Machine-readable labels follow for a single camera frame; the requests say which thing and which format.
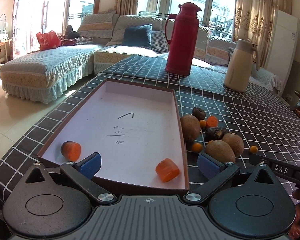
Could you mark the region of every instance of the dried fruit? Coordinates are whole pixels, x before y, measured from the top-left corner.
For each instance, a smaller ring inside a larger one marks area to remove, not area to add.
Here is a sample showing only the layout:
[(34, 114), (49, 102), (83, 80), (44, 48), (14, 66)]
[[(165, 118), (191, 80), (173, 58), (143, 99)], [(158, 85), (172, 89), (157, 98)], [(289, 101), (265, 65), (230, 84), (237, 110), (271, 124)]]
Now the dried fruit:
[(226, 127), (211, 127), (206, 130), (205, 141), (221, 140), (223, 136), (228, 133), (229, 130)]
[(201, 143), (194, 143), (192, 146), (191, 146), (191, 151), (194, 152), (194, 153), (199, 153), (202, 151), (202, 144)]
[(257, 146), (251, 146), (250, 147), (250, 152), (253, 153), (253, 154), (257, 153), (258, 152), (258, 147)]
[(180, 174), (178, 166), (169, 158), (161, 161), (155, 168), (162, 182), (168, 182)]
[(218, 119), (215, 117), (215, 116), (209, 116), (207, 118), (207, 128), (210, 128), (210, 127), (217, 127), (218, 126)]
[(71, 162), (76, 162), (81, 154), (81, 145), (73, 141), (67, 141), (61, 146), (61, 153)]
[(200, 120), (200, 121), (199, 121), (199, 124), (200, 124), (200, 127), (201, 127), (201, 128), (204, 128), (204, 127), (207, 126), (207, 122), (206, 122), (205, 120)]
[(192, 115), (198, 118), (199, 121), (206, 118), (206, 112), (199, 107), (192, 108)]

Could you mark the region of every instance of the tiled floor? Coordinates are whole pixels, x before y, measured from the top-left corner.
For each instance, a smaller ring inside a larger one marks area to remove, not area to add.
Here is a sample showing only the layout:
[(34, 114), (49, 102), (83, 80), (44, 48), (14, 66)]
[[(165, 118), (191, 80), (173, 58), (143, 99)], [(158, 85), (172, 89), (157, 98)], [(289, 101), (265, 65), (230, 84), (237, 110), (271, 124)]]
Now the tiled floor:
[(8, 95), (2, 90), (0, 79), (0, 159), (32, 125), (91, 78), (93, 76), (79, 80), (61, 98), (49, 104)]

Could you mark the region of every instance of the person's hand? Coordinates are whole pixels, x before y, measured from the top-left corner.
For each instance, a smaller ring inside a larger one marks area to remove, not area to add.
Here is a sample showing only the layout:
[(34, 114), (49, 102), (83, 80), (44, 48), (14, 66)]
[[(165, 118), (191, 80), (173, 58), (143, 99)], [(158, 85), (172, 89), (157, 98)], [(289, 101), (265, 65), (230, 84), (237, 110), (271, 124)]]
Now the person's hand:
[[(292, 196), (295, 199), (300, 199), (300, 189), (295, 190), (294, 192), (292, 192)], [(300, 222), (300, 207), (299, 204), (296, 205), (296, 218), (291, 226), (291, 229), (289, 231), (288, 236), (292, 239), (292, 240), (296, 240), (297, 238), (300, 237), (300, 225), (298, 224)]]

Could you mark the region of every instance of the red thermos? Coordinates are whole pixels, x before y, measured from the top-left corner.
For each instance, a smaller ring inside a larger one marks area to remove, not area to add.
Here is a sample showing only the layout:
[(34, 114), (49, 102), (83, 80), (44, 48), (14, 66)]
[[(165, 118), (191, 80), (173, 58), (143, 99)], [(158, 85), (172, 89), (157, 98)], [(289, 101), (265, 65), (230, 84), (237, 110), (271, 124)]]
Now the red thermos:
[(167, 42), (170, 45), (170, 51), (166, 71), (182, 76), (190, 75), (199, 29), (199, 20), (197, 18), (197, 12), (199, 11), (201, 11), (201, 9), (197, 5), (186, 2), (181, 5), (180, 13), (178, 15), (169, 14), (165, 26), (166, 39), (169, 19), (175, 19), (175, 22), (171, 40), (167, 39)]

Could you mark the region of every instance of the table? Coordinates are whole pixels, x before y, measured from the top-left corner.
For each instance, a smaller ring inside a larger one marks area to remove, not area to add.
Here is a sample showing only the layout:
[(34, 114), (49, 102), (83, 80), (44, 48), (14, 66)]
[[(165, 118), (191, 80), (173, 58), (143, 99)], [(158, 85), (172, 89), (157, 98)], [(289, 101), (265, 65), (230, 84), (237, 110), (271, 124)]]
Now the table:
[[(27, 131), (0, 160), (0, 209), (36, 154), (62, 123), (66, 115), (88, 96), (104, 79), (111, 77), (140, 82), (175, 90), (180, 116), (190, 114), (194, 106), (201, 107), (207, 116), (219, 119), (237, 133), (244, 142), (244, 153), (236, 163), (249, 168), (249, 148), (260, 149), (265, 155), (300, 166), (300, 119), (268, 90), (249, 83), (245, 93), (237, 93), (223, 86), (224, 75), (193, 66), (188, 77), (165, 72), (166, 60), (158, 57), (131, 56), (90, 80), (66, 98)], [(204, 133), (199, 142), (203, 143)], [(190, 189), (207, 179), (197, 168), (197, 154), (187, 152)], [(291, 195), (294, 184), (280, 179)]]
[(7, 43), (9, 43), (9, 46), (10, 46), (10, 41), (12, 41), (12, 39), (10, 40), (6, 40), (4, 42), (0, 42), (0, 51), (1, 51), (1, 46), (4, 46), (4, 51), (5, 51), (5, 54), (4, 54), (4, 57), (1, 57), (0, 58), (0, 63), (1, 62), (8, 62), (8, 51), (7, 51)]

